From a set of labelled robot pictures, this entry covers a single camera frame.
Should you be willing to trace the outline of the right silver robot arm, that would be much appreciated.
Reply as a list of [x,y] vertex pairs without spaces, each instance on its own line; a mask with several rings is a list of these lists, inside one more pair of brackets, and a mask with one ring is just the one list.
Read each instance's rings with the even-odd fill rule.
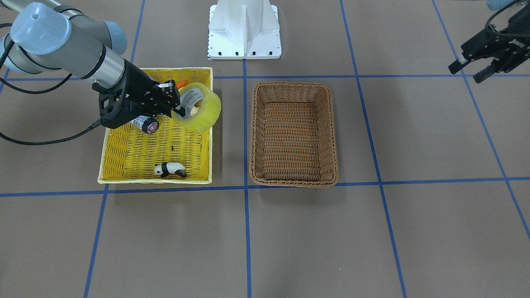
[[91,83],[102,126],[116,129],[140,116],[190,115],[174,81],[159,83],[123,58],[128,42],[119,24],[97,22],[55,0],[2,0],[1,6],[17,12],[1,40],[3,50],[12,43],[8,68],[27,74],[64,70]]

